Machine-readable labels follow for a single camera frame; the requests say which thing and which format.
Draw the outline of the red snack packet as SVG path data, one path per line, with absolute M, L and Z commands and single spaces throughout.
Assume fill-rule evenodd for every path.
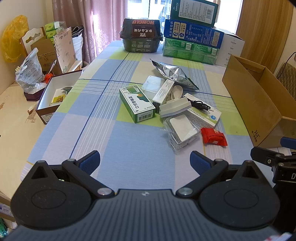
M 224 133 L 214 128 L 201 128 L 201 134 L 204 144 L 215 144 L 222 147 L 228 145 Z

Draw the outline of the clear pack white device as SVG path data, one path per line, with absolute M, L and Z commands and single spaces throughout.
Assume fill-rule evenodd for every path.
M 168 144 L 175 152 L 200 139 L 200 129 L 185 114 L 164 118 L 163 125 Z

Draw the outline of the white tablet medicine box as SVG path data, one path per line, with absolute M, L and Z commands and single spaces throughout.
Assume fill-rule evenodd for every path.
M 186 97 L 192 105 L 191 108 L 184 112 L 187 118 L 200 128 L 215 128 L 222 112 L 189 93 L 186 93 L 184 97 Z

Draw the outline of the white plug night light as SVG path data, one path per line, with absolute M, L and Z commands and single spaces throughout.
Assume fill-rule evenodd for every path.
M 186 97 L 173 99 L 159 106 L 159 115 L 161 118 L 167 118 L 180 114 L 191 107 L 191 102 Z

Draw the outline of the beige plastic spoon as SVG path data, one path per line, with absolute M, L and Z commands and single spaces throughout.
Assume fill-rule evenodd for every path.
M 183 95 L 183 88 L 180 85 L 175 85 L 172 89 L 171 92 L 168 94 L 166 97 L 166 101 L 172 101 L 172 100 L 177 100 L 180 99 Z

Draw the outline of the green white spray box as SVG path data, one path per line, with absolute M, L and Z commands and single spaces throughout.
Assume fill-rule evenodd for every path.
M 138 85 L 120 88 L 119 96 L 134 123 L 155 117 L 156 108 Z

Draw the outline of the slim white green medicine box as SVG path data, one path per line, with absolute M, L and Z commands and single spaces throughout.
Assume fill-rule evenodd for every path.
M 156 95 L 153 97 L 152 102 L 159 105 L 164 104 L 167 100 L 167 96 L 170 94 L 172 88 L 174 87 L 174 83 L 174 81 L 167 79 L 158 90 Z

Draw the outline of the clear plastic case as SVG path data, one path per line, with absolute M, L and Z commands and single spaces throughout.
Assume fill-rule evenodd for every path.
M 141 90 L 149 100 L 152 100 L 164 82 L 164 78 L 150 75 L 141 86 Z

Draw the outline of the silver green tea bag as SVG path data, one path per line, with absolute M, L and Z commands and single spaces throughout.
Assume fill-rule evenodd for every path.
M 199 87 L 185 74 L 185 72 L 176 65 L 151 60 L 154 68 L 165 78 L 176 82 L 177 84 L 193 90 L 199 90 Z

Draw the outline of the checked tablecloth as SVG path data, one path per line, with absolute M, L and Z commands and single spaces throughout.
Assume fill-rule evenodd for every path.
M 158 75 L 152 61 L 180 66 L 198 86 L 194 95 L 221 111 L 217 130 L 227 147 L 204 145 L 202 138 L 175 151 L 159 116 L 134 123 L 119 97 L 119 89 L 141 85 Z M 221 66 L 152 54 L 129 53 L 121 41 L 109 44 L 83 71 L 81 78 L 46 124 L 25 164 L 25 177 L 38 160 L 60 164 L 79 159 L 93 150 L 100 166 L 93 177 L 118 189 L 177 190 L 197 177 L 189 161 L 194 150 L 210 159 L 241 164 L 253 147 L 244 122 L 222 83 Z

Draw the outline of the open white gift box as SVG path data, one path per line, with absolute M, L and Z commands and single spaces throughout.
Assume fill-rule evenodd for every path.
M 65 100 L 81 73 L 82 70 L 77 70 L 51 78 L 36 107 L 36 113 L 45 125 Z

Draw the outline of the green wrapped carton pack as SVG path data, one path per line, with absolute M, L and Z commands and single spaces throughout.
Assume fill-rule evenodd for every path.
M 165 38 L 163 56 L 214 65 L 219 49 L 191 42 Z

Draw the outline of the brown white hanger box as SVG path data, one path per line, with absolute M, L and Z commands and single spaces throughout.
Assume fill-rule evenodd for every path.
M 51 70 L 53 75 L 62 74 L 55 46 L 52 41 L 46 37 L 44 27 L 33 28 L 25 33 L 19 39 L 22 53 L 27 57 L 35 48 L 37 48 L 37 57 L 41 65 L 42 71 L 48 73 L 52 64 L 55 62 Z

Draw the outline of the yellow plastic bag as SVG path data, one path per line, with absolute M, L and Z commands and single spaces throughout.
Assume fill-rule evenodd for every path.
M 1 51 L 4 61 L 15 63 L 22 55 L 19 40 L 29 30 L 28 18 L 24 15 L 15 17 L 5 28 L 1 37 Z

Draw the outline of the dark green top carton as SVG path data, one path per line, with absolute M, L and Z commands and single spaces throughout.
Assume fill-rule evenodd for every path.
M 172 20 L 185 21 L 213 28 L 219 5 L 211 1 L 173 0 L 171 1 Z

